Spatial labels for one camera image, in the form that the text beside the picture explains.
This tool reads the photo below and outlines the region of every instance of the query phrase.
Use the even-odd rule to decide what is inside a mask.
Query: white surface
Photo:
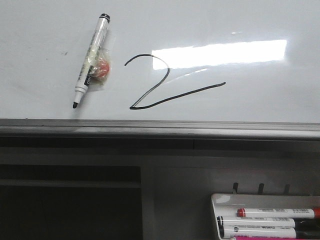
[[[216,221],[219,216],[236,217],[237,210],[241,208],[309,209],[320,206],[320,197],[215,193],[211,196],[211,202],[213,227],[216,228],[219,239],[222,239]]]
[[[104,90],[73,109],[101,13],[110,15]],[[318,0],[14,0],[0,2],[0,118],[318,123]],[[208,85],[226,85],[145,110]]]

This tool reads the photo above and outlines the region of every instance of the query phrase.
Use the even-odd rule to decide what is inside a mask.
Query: whiteboard tray
[[[214,238],[222,240],[218,216],[236,217],[240,208],[311,208],[320,206],[320,197],[215,193],[211,203]]]

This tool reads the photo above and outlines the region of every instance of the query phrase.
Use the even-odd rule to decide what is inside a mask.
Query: black marker cap
[[[108,14],[102,13],[100,18],[104,18],[108,21],[108,23],[110,23],[110,16]]]

